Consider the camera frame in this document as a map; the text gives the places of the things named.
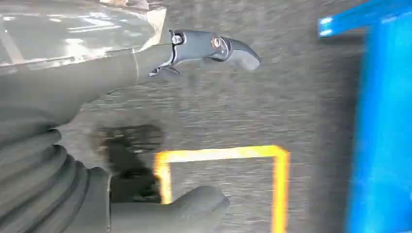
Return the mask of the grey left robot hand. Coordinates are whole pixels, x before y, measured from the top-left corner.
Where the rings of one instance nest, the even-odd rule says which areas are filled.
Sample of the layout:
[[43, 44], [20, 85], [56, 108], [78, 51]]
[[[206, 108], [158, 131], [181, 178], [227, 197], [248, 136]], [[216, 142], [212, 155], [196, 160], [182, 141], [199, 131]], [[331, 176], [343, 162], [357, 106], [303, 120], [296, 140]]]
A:
[[0, 3], [0, 230], [211, 233], [229, 201], [213, 186], [171, 204], [112, 203], [111, 175], [59, 145], [82, 105], [186, 61], [255, 70], [260, 57], [216, 33], [173, 30], [145, 0]]

